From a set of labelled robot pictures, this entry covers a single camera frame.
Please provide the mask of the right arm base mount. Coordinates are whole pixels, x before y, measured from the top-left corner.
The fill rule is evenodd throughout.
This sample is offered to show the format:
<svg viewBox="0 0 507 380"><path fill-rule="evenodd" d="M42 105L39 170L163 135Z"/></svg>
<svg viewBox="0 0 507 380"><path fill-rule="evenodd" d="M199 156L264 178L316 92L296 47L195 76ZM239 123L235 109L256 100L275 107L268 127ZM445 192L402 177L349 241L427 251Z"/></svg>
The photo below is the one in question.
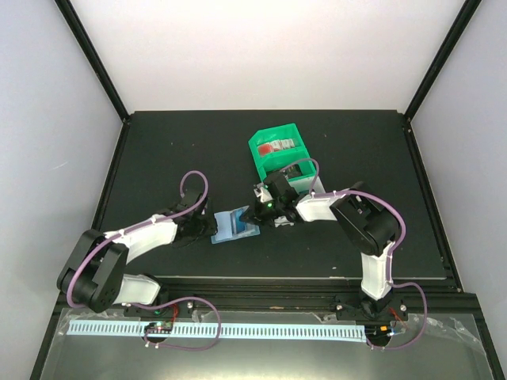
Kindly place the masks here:
<svg viewBox="0 0 507 380"><path fill-rule="evenodd" d="M405 321L406 312L401 310L403 304L402 296L393 292L380 300L374 300L362 292L339 293L334 297L334 311L338 319L365 324L391 322L395 319L395 311Z"/></svg>

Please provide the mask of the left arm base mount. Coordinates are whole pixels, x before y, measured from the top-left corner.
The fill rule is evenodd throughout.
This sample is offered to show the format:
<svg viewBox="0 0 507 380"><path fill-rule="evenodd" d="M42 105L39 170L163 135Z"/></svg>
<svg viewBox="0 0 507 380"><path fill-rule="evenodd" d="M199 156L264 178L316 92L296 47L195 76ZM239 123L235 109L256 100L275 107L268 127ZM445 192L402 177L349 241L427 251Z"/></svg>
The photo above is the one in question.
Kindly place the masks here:
<svg viewBox="0 0 507 380"><path fill-rule="evenodd" d="M189 313L193 311L193 308L196 306L196 301L194 300L185 300L171 306L165 306L163 308L159 308L160 305L166 304L169 301L173 301L174 297L172 297L168 293L162 293L157 296L152 304L149 307L157 306L157 309L148 310L145 308L139 308L138 306L134 306L131 303L123 303L119 304L120 307L124 311L124 316L126 317L140 317L140 318L154 318L157 319L177 319L178 317L185 317Z"/></svg>

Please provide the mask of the light blue card holder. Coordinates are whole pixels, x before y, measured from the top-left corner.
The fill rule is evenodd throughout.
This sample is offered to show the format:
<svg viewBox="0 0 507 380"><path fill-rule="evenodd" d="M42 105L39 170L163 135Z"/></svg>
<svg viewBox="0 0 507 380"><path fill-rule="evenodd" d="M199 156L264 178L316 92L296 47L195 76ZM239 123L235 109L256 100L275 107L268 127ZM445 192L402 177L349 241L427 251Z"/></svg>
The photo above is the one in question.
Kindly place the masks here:
<svg viewBox="0 0 507 380"><path fill-rule="evenodd" d="M217 222L217 232L211 236L212 244L235 241L242 238L250 238L261 233L260 227L240 218L248 209L247 206L236 208L231 211L221 211L214 214Z"/></svg>

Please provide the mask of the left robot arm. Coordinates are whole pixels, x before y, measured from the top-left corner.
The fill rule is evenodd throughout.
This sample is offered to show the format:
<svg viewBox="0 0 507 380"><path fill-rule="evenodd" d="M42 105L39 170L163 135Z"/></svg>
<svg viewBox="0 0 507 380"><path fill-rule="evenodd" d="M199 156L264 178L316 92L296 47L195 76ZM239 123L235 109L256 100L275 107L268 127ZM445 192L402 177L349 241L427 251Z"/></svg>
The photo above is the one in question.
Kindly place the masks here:
<svg viewBox="0 0 507 380"><path fill-rule="evenodd" d="M87 230L59 273L57 288L73 308L100 313L116 304L140 304L153 316L170 307L169 295L148 274L129 275L133 260L164 245L185 246L217 232L204 192L188 191L170 208L123 230Z"/></svg>

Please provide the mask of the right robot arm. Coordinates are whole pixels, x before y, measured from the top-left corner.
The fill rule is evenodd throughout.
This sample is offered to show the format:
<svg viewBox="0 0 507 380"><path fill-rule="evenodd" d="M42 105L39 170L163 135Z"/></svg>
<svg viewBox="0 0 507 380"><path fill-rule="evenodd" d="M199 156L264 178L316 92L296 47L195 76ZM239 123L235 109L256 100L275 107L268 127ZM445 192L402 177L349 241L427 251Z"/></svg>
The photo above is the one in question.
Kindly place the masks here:
<svg viewBox="0 0 507 380"><path fill-rule="evenodd" d="M394 250L406 236L402 216L387 202L357 182L341 191L297 192L281 173L268 175L254 188L256 199L239 219L257 226L286 226L303 222L338 222L361 255L359 296L342 305L370 321L389 309L394 288Z"/></svg>

